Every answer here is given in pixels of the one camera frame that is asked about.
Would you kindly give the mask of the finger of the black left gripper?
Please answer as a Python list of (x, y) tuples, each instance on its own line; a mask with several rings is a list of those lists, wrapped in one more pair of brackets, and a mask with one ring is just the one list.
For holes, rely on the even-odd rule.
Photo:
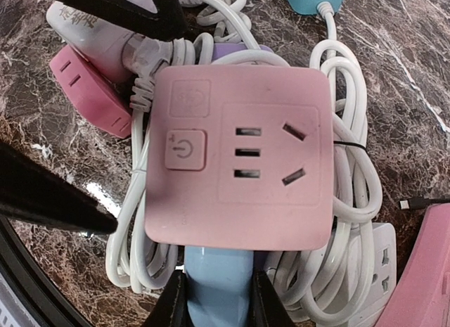
[(55, 1), (160, 41), (180, 39), (188, 28), (179, 0), (153, 0), (155, 13), (127, 0)]
[(64, 179), (1, 142), (1, 216), (66, 231), (111, 234), (116, 218)]

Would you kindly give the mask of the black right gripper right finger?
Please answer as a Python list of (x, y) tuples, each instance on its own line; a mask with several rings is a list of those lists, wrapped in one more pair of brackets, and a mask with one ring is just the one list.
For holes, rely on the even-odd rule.
[(254, 271), (252, 275), (251, 326), (295, 326), (264, 271)]

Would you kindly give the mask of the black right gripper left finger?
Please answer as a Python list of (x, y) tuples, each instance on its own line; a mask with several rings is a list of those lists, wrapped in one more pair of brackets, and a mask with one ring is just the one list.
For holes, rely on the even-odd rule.
[(143, 327), (186, 327), (188, 310), (186, 304), (186, 276), (176, 270), (170, 276), (157, 304)]

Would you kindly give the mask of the light blue charger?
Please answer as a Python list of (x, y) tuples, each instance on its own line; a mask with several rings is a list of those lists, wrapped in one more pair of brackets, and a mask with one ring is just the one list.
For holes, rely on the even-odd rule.
[(246, 326), (254, 253), (185, 247), (187, 308), (193, 326)]

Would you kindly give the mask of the pink cube socket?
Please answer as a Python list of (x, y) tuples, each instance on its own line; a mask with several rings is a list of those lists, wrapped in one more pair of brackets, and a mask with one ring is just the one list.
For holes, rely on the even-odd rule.
[(156, 77), (145, 230), (159, 243), (315, 250), (333, 222), (327, 77), (190, 65)]

